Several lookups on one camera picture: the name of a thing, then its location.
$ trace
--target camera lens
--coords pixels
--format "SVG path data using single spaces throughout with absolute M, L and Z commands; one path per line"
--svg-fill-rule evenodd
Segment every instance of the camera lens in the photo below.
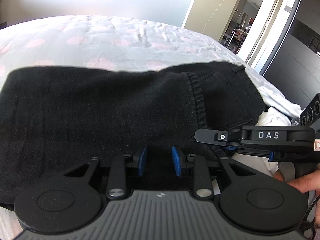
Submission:
M 302 117 L 302 126 L 305 126 L 305 125 L 306 125 L 306 117 L 303 116 L 303 117 Z
M 320 103 L 319 103 L 319 101 L 316 101 L 315 102 L 315 114 L 319 115 L 319 113 L 320 113 Z
M 311 124 L 312 123 L 312 120 L 313 120 L 313 110 L 312 108 L 310 107 L 308 109 L 308 112 L 307 112 L 307 121 L 308 121 L 308 124 Z

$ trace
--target hand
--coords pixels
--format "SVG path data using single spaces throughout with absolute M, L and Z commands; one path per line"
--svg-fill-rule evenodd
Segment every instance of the hand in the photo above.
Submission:
M 281 173 L 276 171 L 274 178 L 280 181 L 284 181 Z M 320 170 L 316 170 L 313 173 L 302 176 L 298 179 L 288 182 L 292 187 L 295 187 L 301 193 L 315 190 L 316 195 L 320 194 Z M 320 226 L 320 201 L 316 204 L 316 224 Z

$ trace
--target gray ribbed panel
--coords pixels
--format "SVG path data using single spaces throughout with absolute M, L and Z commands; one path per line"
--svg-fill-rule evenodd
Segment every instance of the gray ribbed panel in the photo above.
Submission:
M 43 236 L 24 231 L 18 240 L 304 240 L 297 232 L 255 236 L 227 223 L 210 202 L 198 201 L 187 191 L 135 191 L 110 202 L 92 224 L 76 232 Z

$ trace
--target silver bolt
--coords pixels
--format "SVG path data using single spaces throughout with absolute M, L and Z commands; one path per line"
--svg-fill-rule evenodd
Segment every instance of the silver bolt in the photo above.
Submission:
M 201 189 L 198 189 L 196 193 L 199 197 L 209 197 L 211 196 L 212 191 L 207 188 L 201 188 Z
M 113 188 L 109 191 L 111 197 L 121 197 L 124 195 L 124 190 L 120 188 Z

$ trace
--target bed sheet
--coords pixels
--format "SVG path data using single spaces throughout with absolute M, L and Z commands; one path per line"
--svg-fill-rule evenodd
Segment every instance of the bed sheet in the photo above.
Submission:
M 159 71 L 182 63 L 245 63 L 212 38 L 179 27 L 132 18 L 62 16 L 34 20 L 0 30 L 0 88 L 9 72 L 26 66 L 79 66 L 112 71 Z M 270 108 L 259 125 L 290 125 L 298 117 L 292 104 L 265 78 L 246 65 L 246 73 Z M 236 160 L 267 174 L 276 164 L 235 155 Z M 0 239 L 10 240 L 21 228 L 13 212 L 0 207 Z

